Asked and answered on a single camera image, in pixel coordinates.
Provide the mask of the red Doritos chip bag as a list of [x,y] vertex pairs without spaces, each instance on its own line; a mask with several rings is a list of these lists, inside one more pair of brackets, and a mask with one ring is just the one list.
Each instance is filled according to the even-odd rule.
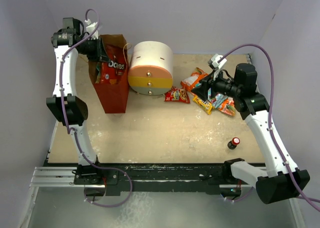
[[106,54],[109,57],[109,62],[103,62],[100,68],[100,83],[101,84],[117,84],[126,70],[126,59],[123,49],[117,46],[106,46]]

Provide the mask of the gold foil snack bag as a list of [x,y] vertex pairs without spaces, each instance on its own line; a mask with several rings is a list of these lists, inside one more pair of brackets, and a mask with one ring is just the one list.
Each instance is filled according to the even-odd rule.
[[95,83],[99,84],[101,82],[101,70],[102,70],[102,63],[99,62],[96,64],[95,71],[96,71],[96,79]]

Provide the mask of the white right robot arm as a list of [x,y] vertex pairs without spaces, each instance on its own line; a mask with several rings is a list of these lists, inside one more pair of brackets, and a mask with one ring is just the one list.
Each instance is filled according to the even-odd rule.
[[265,204],[299,196],[310,180],[307,170],[300,170],[282,143],[273,124],[271,108],[257,91],[257,71],[251,64],[236,66],[234,77],[223,77],[222,69],[210,65],[212,72],[200,80],[192,92],[205,98],[208,91],[233,98],[235,109],[253,133],[264,157],[266,170],[254,167],[241,158],[225,161],[222,177],[227,183],[238,179],[256,189]]

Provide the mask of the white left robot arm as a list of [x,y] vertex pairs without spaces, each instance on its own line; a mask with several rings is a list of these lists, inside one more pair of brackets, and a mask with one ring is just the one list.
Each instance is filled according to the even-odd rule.
[[77,149],[78,165],[88,169],[85,178],[92,184],[101,182],[103,172],[98,168],[98,156],[87,131],[88,106],[77,95],[76,64],[79,54],[86,55],[90,61],[110,61],[99,36],[99,27],[99,21],[63,19],[63,28],[51,37],[56,77],[52,96],[46,99],[47,107],[72,138]]

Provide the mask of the small red nut snack pack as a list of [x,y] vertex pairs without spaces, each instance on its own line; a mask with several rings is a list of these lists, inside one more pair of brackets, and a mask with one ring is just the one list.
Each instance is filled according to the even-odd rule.
[[180,103],[190,103],[190,99],[187,91],[184,88],[177,88],[172,86],[172,88],[164,95],[165,102],[180,102]]

